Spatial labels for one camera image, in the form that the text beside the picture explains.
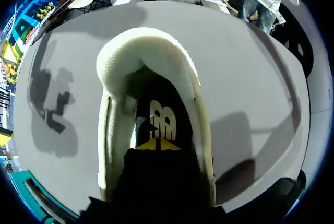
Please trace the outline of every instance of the new balance logo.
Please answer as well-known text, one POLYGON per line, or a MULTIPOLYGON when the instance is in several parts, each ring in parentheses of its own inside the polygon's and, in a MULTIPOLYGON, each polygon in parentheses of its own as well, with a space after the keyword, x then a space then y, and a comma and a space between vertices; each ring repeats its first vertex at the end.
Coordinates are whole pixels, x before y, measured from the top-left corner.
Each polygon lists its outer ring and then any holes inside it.
POLYGON ((150 123, 156 130, 150 131, 150 139, 153 137, 164 138, 166 140, 175 140, 176 138, 176 118, 172 109, 160 105, 156 100, 150 104, 150 123))

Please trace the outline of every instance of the insole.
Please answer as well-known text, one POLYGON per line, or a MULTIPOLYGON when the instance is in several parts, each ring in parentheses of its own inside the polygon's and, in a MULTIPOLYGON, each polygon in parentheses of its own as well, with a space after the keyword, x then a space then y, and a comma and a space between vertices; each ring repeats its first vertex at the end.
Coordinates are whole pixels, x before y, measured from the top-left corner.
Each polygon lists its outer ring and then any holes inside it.
POLYGON ((132 75, 130 91, 137 98, 136 147, 192 149, 193 131, 175 87, 147 67, 132 75))

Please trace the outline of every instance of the gray platform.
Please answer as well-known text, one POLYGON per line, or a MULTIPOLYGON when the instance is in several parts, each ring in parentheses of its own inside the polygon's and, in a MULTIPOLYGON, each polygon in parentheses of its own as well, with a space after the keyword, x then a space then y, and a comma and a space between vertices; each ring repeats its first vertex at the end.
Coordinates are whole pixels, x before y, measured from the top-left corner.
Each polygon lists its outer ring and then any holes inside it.
POLYGON ((278 178, 296 178, 309 131, 306 80, 279 42, 228 14, 173 2, 119 5, 77 17, 36 42, 17 84, 14 124, 23 168, 79 213, 97 184, 99 50, 133 27, 178 39, 209 110, 217 202, 231 211, 278 178))

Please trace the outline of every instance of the jeans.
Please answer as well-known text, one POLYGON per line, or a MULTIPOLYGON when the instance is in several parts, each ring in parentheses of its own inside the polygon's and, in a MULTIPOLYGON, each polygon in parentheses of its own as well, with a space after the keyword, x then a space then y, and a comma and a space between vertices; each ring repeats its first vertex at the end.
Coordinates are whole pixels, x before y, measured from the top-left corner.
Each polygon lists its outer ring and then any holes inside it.
POLYGON ((275 22, 276 15, 265 8, 257 0, 243 0, 242 8, 239 10, 238 18, 249 22, 251 15, 257 10, 258 19, 256 21, 256 26, 260 28, 266 34, 269 34, 273 23, 275 22))

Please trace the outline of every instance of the sneaker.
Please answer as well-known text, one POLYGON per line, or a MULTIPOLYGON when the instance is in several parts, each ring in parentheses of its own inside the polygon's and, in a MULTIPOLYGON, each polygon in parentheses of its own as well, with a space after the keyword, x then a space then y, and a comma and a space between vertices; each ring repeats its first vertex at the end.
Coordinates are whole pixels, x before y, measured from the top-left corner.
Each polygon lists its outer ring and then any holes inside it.
POLYGON ((214 206, 208 115, 195 66, 181 44, 157 29, 130 29, 102 48, 97 73, 103 84, 98 128, 102 199, 111 200, 128 149, 182 150, 197 160, 214 206))

